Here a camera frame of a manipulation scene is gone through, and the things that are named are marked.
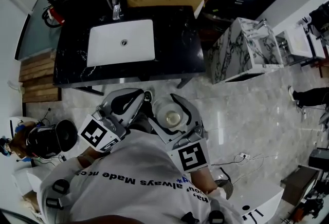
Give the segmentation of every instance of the marble pedestal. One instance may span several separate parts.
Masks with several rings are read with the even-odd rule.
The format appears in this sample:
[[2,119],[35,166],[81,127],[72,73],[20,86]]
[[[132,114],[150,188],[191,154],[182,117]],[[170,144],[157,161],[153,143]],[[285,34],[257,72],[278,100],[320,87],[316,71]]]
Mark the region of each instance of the marble pedestal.
[[208,52],[212,83],[243,81],[283,68],[278,43],[268,26],[237,18]]

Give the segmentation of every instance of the tile floor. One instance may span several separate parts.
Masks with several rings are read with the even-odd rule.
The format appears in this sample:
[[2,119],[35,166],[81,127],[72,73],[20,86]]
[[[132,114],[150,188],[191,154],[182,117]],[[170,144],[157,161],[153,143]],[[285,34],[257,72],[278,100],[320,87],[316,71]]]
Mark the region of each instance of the tile floor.
[[[307,164],[315,146],[327,145],[327,133],[318,125],[323,111],[307,109],[305,119],[287,93],[289,84],[300,91],[327,86],[328,79],[321,79],[317,69],[295,65],[244,82],[216,85],[206,77],[199,77],[180,90],[176,89],[178,83],[179,80],[138,82],[98,86],[98,89],[103,89],[107,95],[124,87],[153,87],[155,99],[170,93],[187,98],[198,107],[209,133],[212,163],[231,162],[240,152],[252,157],[274,156],[265,158],[259,170],[239,180],[234,185],[235,190],[248,187],[256,179],[265,178],[279,184],[298,164]],[[27,104],[27,115],[41,119],[51,107],[47,116],[51,123],[70,119],[79,128],[85,116],[93,113],[103,99],[74,89],[64,89],[62,94],[61,102]],[[74,154],[69,156],[80,154],[86,147],[80,141]],[[259,168],[262,161],[258,159],[245,166],[223,165],[223,168],[234,182]],[[218,166],[211,166],[211,172],[216,179],[222,175]],[[277,215],[269,223],[280,223],[280,217],[289,210],[287,206],[282,201]]]

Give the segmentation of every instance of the black marble countertop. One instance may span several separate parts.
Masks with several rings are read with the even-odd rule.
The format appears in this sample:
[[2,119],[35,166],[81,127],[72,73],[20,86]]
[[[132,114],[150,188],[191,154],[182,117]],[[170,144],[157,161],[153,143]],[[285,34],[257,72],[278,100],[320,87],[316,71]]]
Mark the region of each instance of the black marble countertop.
[[205,72],[203,52],[192,7],[129,8],[124,20],[152,19],[155,60],[87,67],[90,29],[117,23],[112,14],[62,28],[54,68],[54,84],[62,88],[124,81],[191,78]]

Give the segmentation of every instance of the white shoe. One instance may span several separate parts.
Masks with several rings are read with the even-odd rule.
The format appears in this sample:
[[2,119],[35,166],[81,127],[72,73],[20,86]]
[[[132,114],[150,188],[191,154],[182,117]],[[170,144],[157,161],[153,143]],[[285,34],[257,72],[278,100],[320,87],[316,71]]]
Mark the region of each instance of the white shoe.
[[292,86],[288,86],[288,93],[289,93],[289,95],[290,95],[290,97],[291,97],[291,100],[293,101],[293,102],[295,102],[296,100],[294,99],[294,88],[292,87]]

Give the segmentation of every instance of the white washbasin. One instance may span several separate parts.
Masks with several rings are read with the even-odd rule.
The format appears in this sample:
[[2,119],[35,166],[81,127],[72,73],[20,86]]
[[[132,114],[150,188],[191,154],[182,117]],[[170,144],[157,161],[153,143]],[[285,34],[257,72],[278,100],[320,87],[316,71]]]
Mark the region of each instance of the white washbasin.
[[152,20],[118,22],[90,30],[87,67],[154,59]]

